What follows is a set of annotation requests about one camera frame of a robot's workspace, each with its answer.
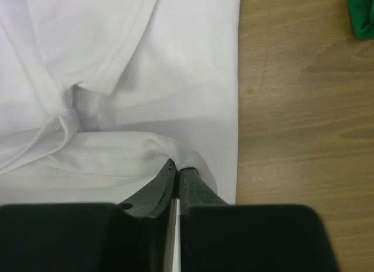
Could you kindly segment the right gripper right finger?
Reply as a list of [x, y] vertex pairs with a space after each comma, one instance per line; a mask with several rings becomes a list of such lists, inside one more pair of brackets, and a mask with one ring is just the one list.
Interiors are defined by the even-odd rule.
[[338, 271], [323, 221], [305, 205], [229, 205], [193, 168], [179, 173], [182, 271]]

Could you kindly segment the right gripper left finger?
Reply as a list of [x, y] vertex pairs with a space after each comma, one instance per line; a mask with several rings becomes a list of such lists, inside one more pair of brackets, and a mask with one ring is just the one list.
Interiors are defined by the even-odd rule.
[[2, 271], [171, 271], [177, 170], [113, 203], [1, 207]]

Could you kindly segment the white t-shirt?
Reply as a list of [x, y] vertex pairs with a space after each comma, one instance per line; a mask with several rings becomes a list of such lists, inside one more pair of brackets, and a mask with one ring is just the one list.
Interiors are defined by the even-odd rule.
[[1, 207], [113, 203], [174, 162], [231, 204], [241, 0], [1, 0]]

